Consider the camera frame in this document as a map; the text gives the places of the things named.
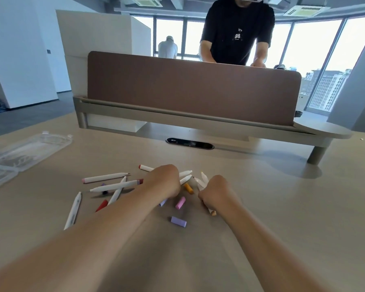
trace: hand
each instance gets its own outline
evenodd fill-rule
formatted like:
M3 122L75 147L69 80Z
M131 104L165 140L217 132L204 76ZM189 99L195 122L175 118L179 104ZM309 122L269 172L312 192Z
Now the hand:
M177 196L181 187L179 171L174 165L160 166L146 175L143 185L156 190L163 200Z
M251 67L266 68L265 64L263 63L263 60L261 59L254 60L254 62L251 64Z
M204 204L220 214L222 207L232 203L240 203L238 196L230 188L229 183L222 175L215 175L208 182L207 187L199 192L199 199Z

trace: black t-shirt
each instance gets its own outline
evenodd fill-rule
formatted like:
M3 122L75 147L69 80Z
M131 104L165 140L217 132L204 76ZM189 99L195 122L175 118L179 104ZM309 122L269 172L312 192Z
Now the black t-shirt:
M212 42L217 63L246 65L254 40L271 45L274 11L264 2L241 8L235 0L217 0L205 18L202 40Z

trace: white shirt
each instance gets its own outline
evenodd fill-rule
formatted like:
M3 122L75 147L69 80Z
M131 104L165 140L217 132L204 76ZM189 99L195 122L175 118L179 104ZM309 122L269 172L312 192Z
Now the white shirt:
M158 44L158 57L174 58L177 56L177 45L172 41L163 41Z

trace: sleeve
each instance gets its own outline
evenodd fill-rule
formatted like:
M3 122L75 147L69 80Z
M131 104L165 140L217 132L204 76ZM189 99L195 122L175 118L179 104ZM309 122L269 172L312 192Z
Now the sleeve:
M212 4L211 8L208 10L207 16L205 17L204 27L203 27L203 33L202 38L200 40L206 40L211 43L215 41L216 37L216 4Z
M266 20L263 23L263 26L262 26L260 32L258 33L257 43L266 42L269 44L269 47L270 47L273 29L274 29L274 11L273 11L273 9L270 9L269 14L266 17Z

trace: brown partition panel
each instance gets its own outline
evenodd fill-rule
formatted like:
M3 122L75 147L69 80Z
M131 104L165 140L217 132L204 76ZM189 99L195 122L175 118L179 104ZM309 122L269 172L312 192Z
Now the brown partition panel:
M301 75L92 51L88 98L274 125L293 125Z

